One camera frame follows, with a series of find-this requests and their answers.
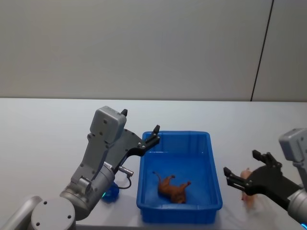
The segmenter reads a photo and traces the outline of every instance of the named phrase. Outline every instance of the blue plastic bin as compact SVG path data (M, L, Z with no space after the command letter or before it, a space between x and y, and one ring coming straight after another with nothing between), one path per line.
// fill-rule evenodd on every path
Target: blue plastic bin
M143 134L147 138L150 132ZM148 223L214 223L223 202L216 176L210 135L196 131L161 131L159 145L141 158L137 206ZM191 181L186 204L158 195L158 178L174 174L171 184Z

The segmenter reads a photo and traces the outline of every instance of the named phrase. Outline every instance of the cable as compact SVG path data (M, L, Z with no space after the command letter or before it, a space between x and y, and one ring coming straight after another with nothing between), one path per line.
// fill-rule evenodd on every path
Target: cable
M265 30L265 35L264 35L263 44L262 44L262 49L261 49L261 53L260 53L258 68L257 68L257 72L256 72L256 78L255 78L254 87L253 87L253 91L252 91L252 93L251 93L251 98L250 98L250 101L251 101L251 102L253 101L253 96L254 96L254 91L255 91L255 87L256 87L256 82L257 82L257 78L258 78L258 74L259 74L259 69L260 69L260 64L261 64L261 60L262 60L264 45L265 45L265 41L266 41L266 39L267 39L269 24L270 24L270 20L271 20L273 5L274 5L274 0L272 0L271 9L270 9L270 13L269 13L269 19L268 19L268 23L267 23L267 28L266 28L266 30Z
M115 185L113 185L113 186L114 186L114 187L117 187L117 188L119 188L119 189L128 189L128 188L131 187L132 182L131 182L131 179L130 179L129 176L127 176L127 179L129 180L129 185L128 185L127 187L119 187L119 186L115 186Z

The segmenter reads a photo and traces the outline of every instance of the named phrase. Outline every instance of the white table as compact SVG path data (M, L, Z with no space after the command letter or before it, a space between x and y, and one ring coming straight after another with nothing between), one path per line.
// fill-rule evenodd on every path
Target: white table
M294 127L307 127L307 103L188 102L125 100L0 99L0 225L28 195L58 196L81 162L86 135L97 108L128 109L126 128L142 136L156 124L161 130L198 130L211 135L223 207L209 229L301 229L275 203L260 195L247 212L240 192L227 186L223 167L239 174L262 163L251 151L270 151L283 164L284 175L300 177L286 161L278 137ZM124 166L135 172L132 187L114 204L99 202L83 225L148 227L136 207L138 157ZM124 185L125 176L116 181Z

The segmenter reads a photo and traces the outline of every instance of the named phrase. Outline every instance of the metal cylinder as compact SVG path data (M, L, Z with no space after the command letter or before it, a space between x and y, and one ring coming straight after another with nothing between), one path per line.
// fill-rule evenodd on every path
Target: metal cylinder
M133 171L126 169L123 166L119 166L118 170L121 171L122 173L126 174L129 177L133 176L133 173L134 173Z
M304 189L298 190L290 197L288 214L301 224L307 223L307 193Z
M76 220L86 218L96 206L101 196L109 189L115 175L107 166L103 166L91 183L91 190L86 194L80 194L74 190L75 186L69 184L60 194L61 197L68 199L75 208Z
M72 203L58 197L40 202L32 212L34 230L75 230L75 210Z
M31 214L34 208L42 198L34 196L23 203L23 205L9 218L9 220L2 226L1 230L23 230L27 229Z

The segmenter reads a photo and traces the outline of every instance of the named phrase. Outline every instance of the gray wall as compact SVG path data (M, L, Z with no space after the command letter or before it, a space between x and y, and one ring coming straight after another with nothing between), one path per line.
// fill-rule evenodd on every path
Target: gray wall
M307 101L307 1L274 1L253 100Z
M0 96L248 101L270 6L1 0Z

